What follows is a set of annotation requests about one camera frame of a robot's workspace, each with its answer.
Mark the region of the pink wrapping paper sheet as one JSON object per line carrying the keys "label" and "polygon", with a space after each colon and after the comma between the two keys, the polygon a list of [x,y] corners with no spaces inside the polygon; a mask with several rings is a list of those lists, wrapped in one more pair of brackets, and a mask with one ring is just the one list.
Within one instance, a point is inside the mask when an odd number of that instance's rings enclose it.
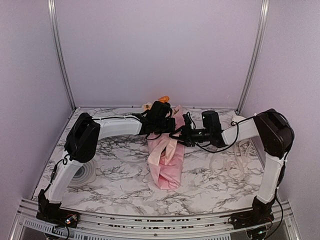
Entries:
{"label": "pink wrapping paper sheet", "polygon": [[147,141],[147,163],[154,184],[161,190],[176,190],[181,185],[185,146],[167,133]]}

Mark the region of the orange fake flower stem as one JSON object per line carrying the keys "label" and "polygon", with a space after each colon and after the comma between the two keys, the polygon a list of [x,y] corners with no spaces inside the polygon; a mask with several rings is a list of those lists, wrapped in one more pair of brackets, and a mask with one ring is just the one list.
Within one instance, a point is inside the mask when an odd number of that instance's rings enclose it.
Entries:
{"label": "orange fake flower stem", "polygon": [[162,96],[158,99],[161,103],[168,103],[170,101],[170,97],[168,95]]}

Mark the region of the peach fake flower stem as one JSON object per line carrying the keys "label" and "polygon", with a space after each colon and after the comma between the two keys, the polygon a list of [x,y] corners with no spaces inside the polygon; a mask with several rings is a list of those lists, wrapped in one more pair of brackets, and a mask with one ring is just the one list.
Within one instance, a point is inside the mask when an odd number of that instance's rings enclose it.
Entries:
{"label": "peach fake flower stem", "polygon": [[144,103],[144,104],[142,105],[142,109],[143,109],[144,111],[151,110],[152,106],[153,106],[153,103],[152,103],[152,102],[146,102],[146,103]]}

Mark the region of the cream printed ribbon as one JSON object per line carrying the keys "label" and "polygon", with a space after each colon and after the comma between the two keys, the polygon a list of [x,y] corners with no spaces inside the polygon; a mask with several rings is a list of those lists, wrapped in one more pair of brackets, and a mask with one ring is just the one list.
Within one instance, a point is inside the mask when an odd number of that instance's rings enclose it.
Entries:
{"label": "cream printed ribbon", "polygon": [[213,153],[209,162],[209,170],[211,175],[215,178],[226,172],[230,178],[242,181],[245,178],[245,168],[251,161],[250,152],[252,147],[253,142],[251,139],[242,140],[239,143],[236,143],[232,147],[235,159],[223,159],[222,167],[218,168],[218,171],[213,168],[213,163],[215,163],[217,160],[216,153]]}

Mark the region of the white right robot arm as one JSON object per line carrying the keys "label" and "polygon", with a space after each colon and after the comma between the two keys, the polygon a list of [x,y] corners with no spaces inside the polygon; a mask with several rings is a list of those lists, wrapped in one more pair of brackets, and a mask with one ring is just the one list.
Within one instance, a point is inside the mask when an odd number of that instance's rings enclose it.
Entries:
{"label": "white right robot arm", "polygon": [[237,142],[260,138],[265,152],[264,175],[257,192],[257,200],[268,204],[274,200],[282,182],[285,162],[294,143],[295,133],[286,117],[271,108],[252,117],[233,122],[231,127],[222,129],[219,114],[214,110],[202,113],[202,128],[195,128],[190,115],[184,114],[184,125],[178,129],[178,142],[186,147],[202,143],[216,147],[216,153],[223,152]]}

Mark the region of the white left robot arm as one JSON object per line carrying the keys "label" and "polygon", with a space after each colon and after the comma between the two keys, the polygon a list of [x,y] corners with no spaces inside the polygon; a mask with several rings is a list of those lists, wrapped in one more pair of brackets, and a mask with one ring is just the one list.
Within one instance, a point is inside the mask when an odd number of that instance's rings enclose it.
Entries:
{"label": "white left robot arm", "polygon": [[46,205],[44,215],[53,223],[63,219],[63,211],[58,207],[68,185],[76,172],[94,158],[98,141],[109,137],[146,136],[147,163],[153,180],[158,187],[166,181],[169,189],[175,188],[177,181],[168,173],[161,176],[161,168],[182,166],[184,148],[175,139],[179,134],[174,131],[183,123],[182,107],[171,108],[168,102],[161,101],[155,101],[143,113],[127,116],[93,118],[87,112],[81,113],[66,137],[62,163],[54,166],[48,187],[39,192],[39,204]]}

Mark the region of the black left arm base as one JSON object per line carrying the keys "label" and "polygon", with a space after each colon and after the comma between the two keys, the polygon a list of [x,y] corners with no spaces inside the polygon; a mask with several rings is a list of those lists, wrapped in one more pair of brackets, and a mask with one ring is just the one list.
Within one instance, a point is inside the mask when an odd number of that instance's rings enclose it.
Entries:
{"label": "black left arm base", "polygon": [[70,228],[78,226],[80,214],[76,211],[61,209],[60,203],[50,203],[41,189],[38,195],[38,211],[36,218],[52,224],[66,225]]}

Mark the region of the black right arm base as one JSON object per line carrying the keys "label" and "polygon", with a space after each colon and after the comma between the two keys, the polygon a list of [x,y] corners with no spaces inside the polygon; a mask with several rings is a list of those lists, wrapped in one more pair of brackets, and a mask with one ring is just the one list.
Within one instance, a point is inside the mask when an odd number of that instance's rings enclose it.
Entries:
{"label": "black right arm base", "polygon": [[227,222],[232,224],[235,230],[272,222],[275,219],[272,213],[275,201],[274,197],[271,202],[263,203],[254,197],[251,210],[233,213]]}

